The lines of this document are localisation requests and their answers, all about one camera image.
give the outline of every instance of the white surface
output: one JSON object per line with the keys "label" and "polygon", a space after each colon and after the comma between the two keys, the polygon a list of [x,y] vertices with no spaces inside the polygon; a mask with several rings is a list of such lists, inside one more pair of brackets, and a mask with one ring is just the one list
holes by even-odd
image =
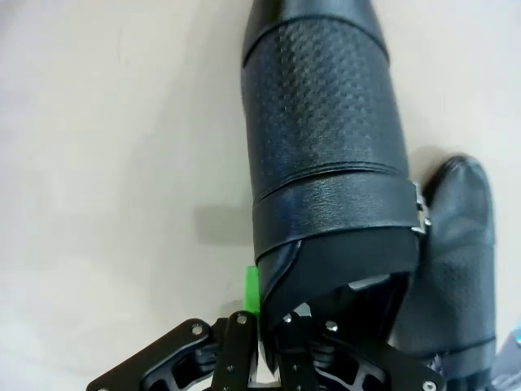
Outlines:
{"label": "white surface", "polygon": [[[81,390],[252,263],[251,0],[0,0],[0,389]],[[521,2],[375,0],[415,178],[480,158],[498,332],[521,312]]]}

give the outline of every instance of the metal bolt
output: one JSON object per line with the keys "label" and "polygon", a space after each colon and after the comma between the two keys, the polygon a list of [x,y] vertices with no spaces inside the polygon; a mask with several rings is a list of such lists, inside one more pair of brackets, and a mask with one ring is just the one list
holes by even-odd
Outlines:
{"label": "metal bolt", "polygon": [[336,324],[336,322],[333,322],[332,320],[328,320],[326,322],[326,328],[330,332],[337,332],[339,330],[339,325]]}
{"label": "metal bolt", "polygon": [[423,383],[423,391],[436,391],[436,384],[433,381]]}
{"label": "metal bolt", "polygon": [[243,314],[240,314],[238,317],[237,317],[237,323],[238,324],[246,324],[247,322],[247,317]]}
{"label": "metal bolt", "polygon": [[203,326],[196,323],[194,326],[192,326],[192,334],[194,334],[195,336],[200,336],[201,334],[203,334]]}

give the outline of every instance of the black leather strap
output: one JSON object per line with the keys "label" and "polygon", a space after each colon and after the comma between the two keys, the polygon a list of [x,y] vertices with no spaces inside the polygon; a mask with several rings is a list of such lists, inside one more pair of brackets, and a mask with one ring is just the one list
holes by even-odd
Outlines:
{"label": "black leather strap", "polygon": [[325,17],[357,26],[382,48],[388,59],[382,29],[369,0],[264,0],[253,4],[244,42],[243,64],[271,29],[292,20]]}
{"label": "black leather strap", "polygon": [[418,226],[416,188],[379,173],[350,173],[294,183],[253,209],[256,260],[268,251],[315,235]]}

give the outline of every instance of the silver buckle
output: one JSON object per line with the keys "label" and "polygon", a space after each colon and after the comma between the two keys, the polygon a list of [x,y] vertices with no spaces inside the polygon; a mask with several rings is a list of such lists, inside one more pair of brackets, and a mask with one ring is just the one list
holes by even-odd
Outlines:
{"label": "silver buckle", "polygon": [[425,197],[422,194],[422,188],[418,183],[414,183],[416,187],[416,209],[418,210],[418,226],[413,226],[411,229],[420,235],[425,235],[427,229],[431,226],[431,219],[429,215],[429,208],[425,202]]}

